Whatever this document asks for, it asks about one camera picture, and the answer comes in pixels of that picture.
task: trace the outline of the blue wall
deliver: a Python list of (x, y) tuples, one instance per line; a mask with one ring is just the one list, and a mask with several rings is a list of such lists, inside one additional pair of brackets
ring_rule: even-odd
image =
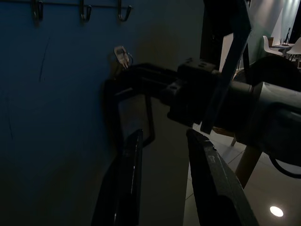
[(171, 69), (199, 56), (202, 1), (126, 4), (127, 22), (93, 8), (84, 25), (77, 7), (45, 5), (36, 28), (29, 4), (0, 2), (0, 224), (89, 224), (113, 157), (99, 94), (115, 46)]

